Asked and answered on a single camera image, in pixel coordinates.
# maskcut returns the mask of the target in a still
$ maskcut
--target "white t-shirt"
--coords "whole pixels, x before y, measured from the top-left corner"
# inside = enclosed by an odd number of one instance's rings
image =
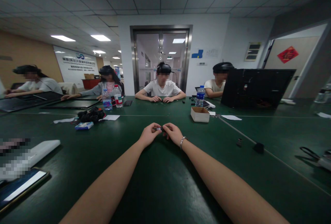
[[[164,88],[161,88],[157,80],[153,80],[147,84],[144,90],[147,93],[152,91],[152,96],[176,96],[181,91],[173,81],[166,81]]]
[[[222,86],[219,88],[214,79],[208,80],[204,83],[204,88],[211,88],[213,92],[220,92],[224,90],[225,81],[223,81]]]
[[[37,83],[34,81],[28,81],[18,89],[26,92],[33,90],[42,90],[44,92],[53,91],[58,94],[63,94],[60,85],[52,78],[42,77]]]

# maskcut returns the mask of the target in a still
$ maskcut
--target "hand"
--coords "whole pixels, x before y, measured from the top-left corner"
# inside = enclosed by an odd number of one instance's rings
[[[173,98],[172,98],[172,97],[169,97],[169,96],[167,96],[166,98],[164,98],[164,99],[163,99],[163,102],[164,102],[164,103],[173,102]]]
[[[155,137],[160,134],[162,131],[158,130],[156,131],[154,128],[155,127],[161,127],[159,124],[152,123],[149,126],[144,128],[144,131],[142,131],[142,134],[138,140],[138,142],[142,143],[144,145],[144,148],[149,146]]]
[[[154,96],[154,97],[150,98],[149,101],[150,102],[158,102],[158,101],[162,101],[162,99],[160,97],[158,97],[158,96]]]
[[[69,100],[69,99],[72,99],[72,98],[77,98],[77,97],[80,97],[81,94],[75,94],[75,95],[64,95],[61,97],[61,100]]]
[[[180,129],[172,123],[167,123],[163,125],[163,129],[166,133],[163,133],[163,136],[167,136],[171,138],[172,142],[176,145],[180,146],[180,140],[183,138],[182,132]]]
[[[6,89],[6,90],[4,91],[4,94],[5,94],[5,95],[8,95],[8,94],[10,94],[11,92],[12,92],[11,89]]]
[[[5,98],[11,98],[11,97],[16,97],[16,96],[19,96],[20,94],[19,93],[10,93],[8,95],[5,95],[4,97]]]

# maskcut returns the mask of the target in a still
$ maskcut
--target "ceiling light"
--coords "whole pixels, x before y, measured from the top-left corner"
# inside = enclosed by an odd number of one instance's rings
[[[65,41],[65,42],[75,42],[76,41],[76,40],[67,38],[66,36],[62,36],[62,35],[51,35],[51,37],[57,38],[57,39],[61,39],[61,40]]]
[[[110,41],[109,38],[107,38],[106,36],[104,35],[91,35],[92,38],[95,38],[99,41]]]
[[[99,53],[99,54],[101,54],[101,53],[105,53],[104,51],[93,51],[93,52],[95,52],[95,53]]]
[[[185,39],[173,39],[172,43],[184,43]]]

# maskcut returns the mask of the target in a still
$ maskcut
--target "phone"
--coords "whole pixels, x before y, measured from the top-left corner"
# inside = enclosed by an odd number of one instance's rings
[[[125,101],[125,103],[123,104],[123,106],[131,106],[132,104],[132,101],[131,100],[128,100],[128,101]]]
[[[49,172],[33,167],[21,178],[8,183],[0,190],[0,213],[43,181]]]

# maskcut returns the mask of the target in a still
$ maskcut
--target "person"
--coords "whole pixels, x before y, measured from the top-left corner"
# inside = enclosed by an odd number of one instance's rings
[[[52,78],[41,72],[36,65],[22,65],[13,70],[14,73],[23,75],[27,82],[17,89],[6,89],[5,98],[37,94],[41,92],[53,91],[63,94],[60,85]]]
[[[209,98],[221,97],[223,95],[230,69],[234,69],[234,66],[230,62],[222,62],[213,67],[215,79],[208,80],[204,83],[204,89]]]
[[[110,67],[110,65],[105,65],[100,68],[99,73],[101,74],[101,82],[99,82],[98,85],[93,89],[86,90],[74,95],[64,95],[61,100],[68,100],[87,95],[96,95],[98,96],[97,99],[102,101],[102,92],[104,89],[107,89],[107,92],[113,98],[114,94],[112,91],[116,84],[118,85],[122,96],[124,95],[124,85],[116,75],[114,69]]]
[[[148,125],[140,138],[110,165],[84,192],[60,224],[109,223],[133,174],[142,151],[162,131]],[[237,174],[183,137],[172,123],[163,125],[167,139],[191,160],[203,182],[233,223],[288,223]]]
[[[164,62],[158,64],[156,70],[156,80],[151,81],[136,93],[135,97],[141,100],[148,100],[151,102],[162,101],[160,96],[166,96],[163,99],[164,103],[170,103],[174,100],[179,100],[186,97],[186,94],[176,86],[173,81],[169,81],[169,75],[171,73],[171,67]],[[146,93],[152,92],[153,97],[145,96]]]

